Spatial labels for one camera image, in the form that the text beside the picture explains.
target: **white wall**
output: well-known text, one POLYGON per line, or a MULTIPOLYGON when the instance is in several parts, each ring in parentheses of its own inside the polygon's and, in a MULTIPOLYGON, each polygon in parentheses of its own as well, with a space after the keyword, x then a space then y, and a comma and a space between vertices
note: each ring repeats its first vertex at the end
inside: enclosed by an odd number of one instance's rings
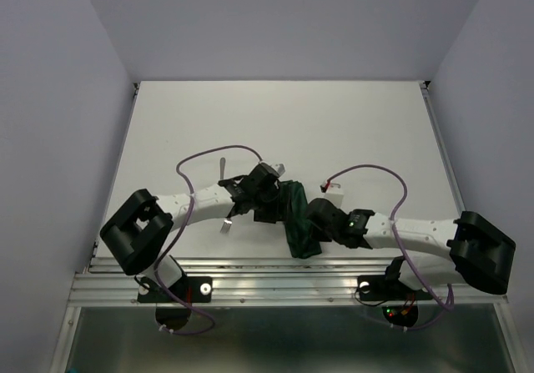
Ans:
POLYGON ((48 371, 132 84, 89 0, 0 0, 0 371, 48 371))
POLYGON ((91 0, 133 79, 430 79, 477 0, 91 0))
POLYGON ((533 16, 533 0, 480 0, 431 97, 466 207, 517 242, 509 297, 534 367, 533 16))

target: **white table surface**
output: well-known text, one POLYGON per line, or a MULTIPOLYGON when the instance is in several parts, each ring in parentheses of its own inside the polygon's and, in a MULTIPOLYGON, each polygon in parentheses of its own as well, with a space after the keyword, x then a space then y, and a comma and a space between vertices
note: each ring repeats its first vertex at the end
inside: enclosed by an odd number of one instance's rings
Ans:
MULTIPOLYGON (((333 173, 354 164, 382 164, 408 185, 399 217, 458 215, 417 82, 142 82, 106 219, 137 189, 187 192, 176 164, 226 144, 246 144, 270 163, 285 164, 283 178, 302 182, 309 201, 321 196, 320 183, 333 173)), ((257 163, 244 150, 191 161, 184 171, 195 188, 218 181, 221 156, 227 159, 226 176, 247 174, 257 163)), ((346 211, 389 214, 401 196, 400 184, 380 171, 351 172, 336 181, 345 189, 346 211)), ((228 236, 219 233, 222 219, 193 224, 171 254, 179 259, 290 258, 284 226, 255 223, 252 217, 234 218, 228 236)), ((315 258, 400 254, 321 246, 323 253, 315 258)), ((95 256, 111 256, 102 241, 95 256)))

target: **glass panel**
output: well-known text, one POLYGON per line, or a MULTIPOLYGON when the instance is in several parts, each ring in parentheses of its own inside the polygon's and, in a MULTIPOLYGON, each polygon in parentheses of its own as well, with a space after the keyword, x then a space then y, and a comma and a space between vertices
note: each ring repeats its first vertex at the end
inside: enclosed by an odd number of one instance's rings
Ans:
MULTIPOLYGON (((422 322, 437 308, 420 311, 422 322)), ((80 373, 511 371, 491 305, 458 305, 407 334, 367 320, 361 307, 213 312, 215 330, 179 337, 157 330, 154 309, 87 308, 68 365, 80 373)), ((381 318, 379 308, 367 313, 381 318)))

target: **dark green fabric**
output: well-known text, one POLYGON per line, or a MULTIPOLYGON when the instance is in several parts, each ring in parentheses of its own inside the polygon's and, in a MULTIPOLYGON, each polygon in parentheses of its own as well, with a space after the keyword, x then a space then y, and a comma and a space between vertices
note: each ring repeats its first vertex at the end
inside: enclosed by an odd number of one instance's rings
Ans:
POLYGON ((280 183, 280 200, 285 204, 285 237, 290 246, 291 256, 308 259, 322 252, 320 243, 310 239, 311 223, 305 218, 306 192, 304 186, 297 181, 280 183))

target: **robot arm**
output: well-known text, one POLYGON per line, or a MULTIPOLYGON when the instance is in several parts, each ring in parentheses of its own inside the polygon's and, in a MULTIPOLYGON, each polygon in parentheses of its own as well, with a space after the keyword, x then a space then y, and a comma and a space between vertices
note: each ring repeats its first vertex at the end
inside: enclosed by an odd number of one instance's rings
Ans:
MULTIPOLYGON (((306 210, 316 240, 352 249, 398 249, 387 216, 368 209, 347 214, 329 199, 336 197, 327 191, 306 210)), ((430 285, 467 283, 486 293, 506 293, 516 245, 479 214, 463 212, 454 220, 396 219, 395 227, 406 250, 425 254, 413 261, 430 285)), ((369 283, 361 294, 364 300, 403 300, 422 286, 402 257, 395 258, 384 275, 359 279, 369 283)))
MULTIPOLYGON (((190 197, 194 209, 187 224, 231 217, 261 210, 278 194, 277 181, 283 164, 260 162, 248 175, 225 179, 194 194, 153 196, 146 189, 134 192, 100 230, 100 237, 126 275, 143 274, 154 282, 154 264, 169 233, 180 227, 188 214, 190 197)), ((167 255, 158 268, 164 284, 172 286, 184 272, 167 255)))

